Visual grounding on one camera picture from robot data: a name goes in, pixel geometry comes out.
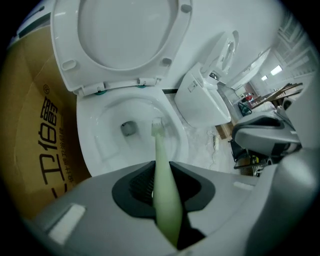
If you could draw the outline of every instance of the marble floor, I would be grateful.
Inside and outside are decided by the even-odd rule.
[[[189,158],[186,164],[210,169],[223,173],[240,174],[234,169],[234,159],[231,154],[230,138],[219,139],[218,150],[214,149],[214,136],[219,136],[216,127],[193,128],[181,116],[174,101],[175,94],[166,94],[173,109],[180,118],[187,134],[189,143]]]

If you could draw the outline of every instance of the white toilet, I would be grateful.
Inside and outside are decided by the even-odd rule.
[[[158,117],[169,160],[187,160],[183,125],[157,86],[191,12],[191,0],[55,3],[54,55],[66,88],[78,95],[78,136],[92,176],[155,160],[151,124]]]
[[[174,97],[177,108],[194,128],[229,123],[227,105],[218,93],[219,79],[228,74],[238,48],[239,34],[224,32],[204,63],[196,63],[184,76]]]

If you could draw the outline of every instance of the brush handle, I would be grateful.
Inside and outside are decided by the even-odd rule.
[[[167,158],[164,138],[160,134],[155,136],[153,207],[156,213],[156,225],[171,244],[177,247],[183,207]]]

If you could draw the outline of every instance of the open toilet lid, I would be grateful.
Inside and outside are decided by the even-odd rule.
[[[156,85],[167,74],[191,19],[191,0],[57,0],[54,55],[67,89]]]

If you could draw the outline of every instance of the brown cardboard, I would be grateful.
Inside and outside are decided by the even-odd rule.
[[[1,177],[24,217],[90,177],[78,139],[76,96],[60,76],[49,26],[8,50],[0,119]]]

